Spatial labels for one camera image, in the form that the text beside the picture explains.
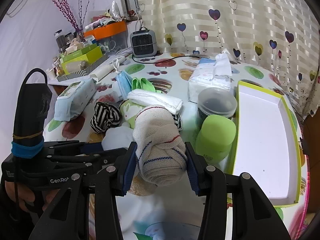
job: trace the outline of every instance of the blue band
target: blue band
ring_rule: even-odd
[[[16,157],[31,159],[42,150],[43,144],[44,144],[43,138],[39,144],[31,147],[12,142],[11,152]]]

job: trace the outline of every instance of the black and white striped tray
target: black and white striped tray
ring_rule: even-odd
[[[80,70],[80,71],[77,71],[77,72],[74,72],[74,73],[70,73],[69,75],[58,76],[57,80],[59,82],[61,82],[61,81],[65,81],[65,80],[69,80],[69,79],[73,79],[73,78],[77,78],[77,77],[87,76],[92,71],[94,71],[98,66],[100,66],[103,62],[105,62],[107,59],[108,59],[108,55],[105,54],[101,58],[96,60],[94,63],[89,65],[85,70]]]

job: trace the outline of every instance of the white wall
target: white wall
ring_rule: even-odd
[[[9,12],[20,1],[15,0]],[[67,1],[75,16],[78,15],[78,0]],[[105,10],[112,1],[91,0],[88,11]],[[115,1],[122,10],[120,0]],[[72,26],[52,0],[28,0],[16,16],[5,16],[0,23],[0,163],[11,152],[14,115],[21,83],[31,69],[38,67],[46,70],[51,67],[52,58],[58,53],[53,34],[60,29],[67,32],[72,30]],[[30,80],[43,82],[43,77],[34,74]],[[55,98],[52,99],[51,110],[54,109],[54,102]]]

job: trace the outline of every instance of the red stitching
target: red stitching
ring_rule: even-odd
[[[175,139],[177,139],[178,137],[180,137],[180,135],[177,135],[177,136],[175,136],[171,141],[164,142],[164,143],[171,143],[171,142],[173,142]]]
[[[137,119],[137,118],[138,118],[138,116],[139,116],[140,114],[142,114],[144,111],[146,111],[146,110],[148,110],[148,109],[151,109],[151,108],[161,108],[161,109],[165,109],[164,107],[159,107],[159,106],[153,106],[153,107],[150,107],[150,108],[144,109],[144,110],[142,110],[142,111],[137,115],[136,119]]]

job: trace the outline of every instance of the green box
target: green box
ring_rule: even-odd
[[[94,44],[92,44],[92,45],[90,45],[90,46],[86,46],[86,47],[84,47],[84,48],[82,48],[82,49],[78,49],[77,51],[72,52],[72,53],[64,56],[64,57],[62,58],[62,60],[63,60],[63,62],[67,62],[67,61],[69,61],[69,60],[72,60],[72,59],[74,59],[74,58],[76,58],[76,57],[80,57],[80,56],[88,53],[90,50],[93,50],[93,49],[95,49],[96,47],[97,47],[97,44],[94,43]]]
[[[80,57],[76,57],[76,58],[73,58],[72,60],[69,60],[67,62],[63,62],[61,64],[63,70],[64,70],[64,73],[66,75],[70,74],[67,70],[66,70],[66,64],[68,64],[69,62],[74,62],[74,61],[87,61],[90,64],[94,63],[96,60],[98,60],[99,58],[102,57],[102,52],[101,52],[101,48],[98,46],[92,50],[90,50],[88,53],[84,54],[84,55],[81,55]]]

